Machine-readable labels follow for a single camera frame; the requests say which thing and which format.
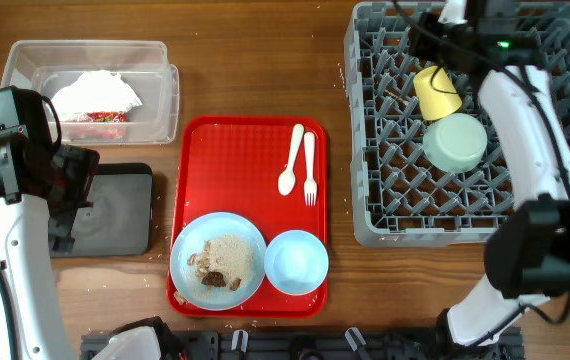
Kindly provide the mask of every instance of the white spoon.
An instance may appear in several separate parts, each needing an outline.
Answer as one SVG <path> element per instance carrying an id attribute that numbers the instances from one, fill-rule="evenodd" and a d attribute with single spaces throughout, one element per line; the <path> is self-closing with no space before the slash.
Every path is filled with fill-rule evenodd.
<path id="1" fill-rule="evenodd" d="M 294 176 L 294 162 L 296 155 L 298 155 L 298 148 L 301 146 L 303 140 L 303 133 L 305 128 L 301 124 L 294 125 L 292 131 L 292 141 L 289 144 L 289 159 L 287 160 L 287 167 L 285 171 L 278 177 L 278 192 L 285 196 L 292 192 L 294 184 L 296 184 L 296 177 Z"/>

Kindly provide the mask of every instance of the fork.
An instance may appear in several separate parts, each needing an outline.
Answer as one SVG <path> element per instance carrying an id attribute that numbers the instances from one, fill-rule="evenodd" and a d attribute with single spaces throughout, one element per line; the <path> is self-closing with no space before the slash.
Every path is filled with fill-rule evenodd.
<path id="1" fill-rule="evenodd" d="M 316 205 L 316 192 L 318 191 L 318 186 L 316 181 L 314 181 L 314 141 L 316 136 L 314 133 L 307 132 L 303 138 L 305 144 L 305 165 L 307 167 L 307 180 L 303 185 L 305 190 L 305 205 L 313 206 Z"/>

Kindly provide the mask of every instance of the wooden surface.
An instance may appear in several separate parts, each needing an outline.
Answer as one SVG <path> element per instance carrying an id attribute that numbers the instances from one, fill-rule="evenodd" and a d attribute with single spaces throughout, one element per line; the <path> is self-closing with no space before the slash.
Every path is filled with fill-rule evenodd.
<path id="1" fill-rule="evenodd" d="M 198 320 L 165 299 L 169 235 L 180 140 L 167 146 L 100 148 L 104 162 L 142 161 L 155 173 L 153 245 L 140 257 L 53 260 L 70 341 L 152 315 L 177 330 L 429 326 L 483 273 L 481 245 L 444 249 L 367 249 L 353 235 L 350 117 L 339 69 L 353 1 L 178 1 L 176 4 L 0 6 L 0 81 L 21 39 L 163 41 L 181 76 L 179 134 L 202 114 L 316 119 L 329 137 L 329 301 L 304 321 Z M 556 313 L 560 301 L 545 309 Z M 562 327 L 521 320 L 529 359 L 570 359 L 570 320 Z"/>

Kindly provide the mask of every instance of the gray basket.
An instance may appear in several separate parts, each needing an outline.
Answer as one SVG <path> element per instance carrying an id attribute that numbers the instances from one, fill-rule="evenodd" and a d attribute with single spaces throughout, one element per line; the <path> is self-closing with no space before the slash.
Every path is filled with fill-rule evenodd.
<path id="1" fill-rule="evenodd" d="M 418 20 L 442 2 L 404 2 Z M 570 144 L 570 3 L 519 3 L 518 33 L 546 54 L 552 93 Z M 461 112 L 478 118 L 488 147 L 480 165 L 443 173 L 423 156 L 413 78 L 432 66 L 407 54 L 409 28 L 392 3 L 360 3 L 345 34 L 345 82 L 352 129 L 352 204 L 356 239 L 365 246 L 442 246 L 481 242 L 505 221 L 513 197 L 507 165 L 488 116 L 472 100 L 467 78 Z"/>

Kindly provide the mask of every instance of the light blue bowl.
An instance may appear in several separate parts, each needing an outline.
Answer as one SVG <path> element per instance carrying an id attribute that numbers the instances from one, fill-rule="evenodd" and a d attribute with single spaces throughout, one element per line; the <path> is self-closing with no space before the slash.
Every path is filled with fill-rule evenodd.
<path id="1" fill-rule="evenodd" d="M 207 240 L 223 235 L 235 235 L 247 241 L 254 252 L 254 275 L 236 291 L 207 289 L 195 276 L 194 267 L 187 265 L 192 254 L 203 251 Z M 258 290 L 265 278 L 264 257 L 265 239 L 249 220 L 231 213 L 211 213 L 192 221 L 181 231 L 172 248 L 169 269 L 174 286 L 185 300 L 201 309 L 222 311 L 244 303 Z"/>
<path id="2" fill-rule="evenodd" d="M 328 270 L 325 246 L 306 231 L 291 230 L 278 235 L 265 252 L 267 278 L 287 295 L 305 295 L 316 290 Z"/>

